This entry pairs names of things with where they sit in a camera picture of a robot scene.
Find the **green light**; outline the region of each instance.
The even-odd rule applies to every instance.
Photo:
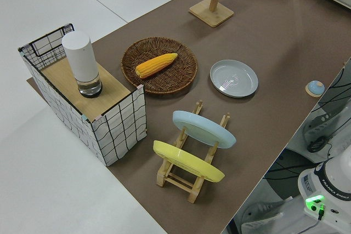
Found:
[[[306,206],[307,206],[310,210],[312,210],[312,206],[313,206],[315,203],[321,202],[323,199],[324,199],[324,196],[323,196],[323,195],[317,195],[317,196],[314,196],[314,197],[306,198],[306,200],[305,200]]]

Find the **round woven tray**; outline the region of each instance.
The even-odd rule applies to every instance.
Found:
[[[178,57],[166,68],[141,79],[135,72],[136,66],[154,57],[178,53]],[[190,85],[197,73],[197,60],[192,51],[178,41],[151,37],[131,45],[123,55],[121,68],[126,79],[134,86],[144,85],[147,93],[172,94]]]

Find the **wooden mug stand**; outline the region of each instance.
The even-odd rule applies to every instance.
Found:
[[[189,12],[211,27],[217,27],[234,14],[232,10],[218,3],[218,0],[203,0],[192,6]]]
[[[196,107],[193,110],[193,113],[198,115],[201,111],[202,108],[202,101],[200,100],[199,102],[196,103]],[[228,119],[230,118],[230,114],[227,113],[226,115],[223,116],[220,125],[225,128],[227,125]],[[176,141],[174,142],[173,146],[182,149],[188,135],[185,134],[185,129],[182,129],[180,132],[179,136],[177,137]],[[214,146],[211,146],[208,151],[207,155],[205,157],[205,162],[211,164],[214,154],[216,153],[218,143],[216,143]],[[188,182],[187,180],[175,175],[174,173],[171,172],[173,168],[173,163],[169,162],[166,159],[163,159],[163,163],[161,167],[159,168],[157,172],[157,184],[158,186],[163,187],[165,182],[168,181],[172,183],[175,186],[178,186],[179,188],[189,192],[188,196],[188,201],[190,203],[194,203],[197,196],[200,193],[202,184],[205,180],[204,176],[198,176],[195,180],[194,183]]]

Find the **brown tabletop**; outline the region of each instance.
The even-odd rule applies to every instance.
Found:
[[[147,137],[109,167],[168,233],[220,233],[317,103],[305,85],[315,79],[330,85],[351,56],[351,12],[333,1],[219,0],[234,16],[216,28],[188,12],[200,1],[173,0],[93,43],[98,62],[131,89],[120,61],[140,39],[175,39],[198,59],[189,92],[146,96]],[[210,68],[223,59],[242,61],[256,72],[259,86],[253,95],[230,98],[215,89]],[[168,183],[156,185],[162,159],[152,142],[173,143],[179,132],[173,111],[192,111],[200,99],[206,118],[220,122],[231,113],[227,129],[237,143],[214,157],[212,164],[224,179],[205,182],[191,204],[187,192]],[[191,138],[183,149],[202,158],[207,152]]]

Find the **corn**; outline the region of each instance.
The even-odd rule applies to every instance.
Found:
[[[135,68],[135,72],[140,78],[147,78],[167,67],[176,59],[177,56],[177,53],[167,53],[147,60],[146,62],[139,64]]]

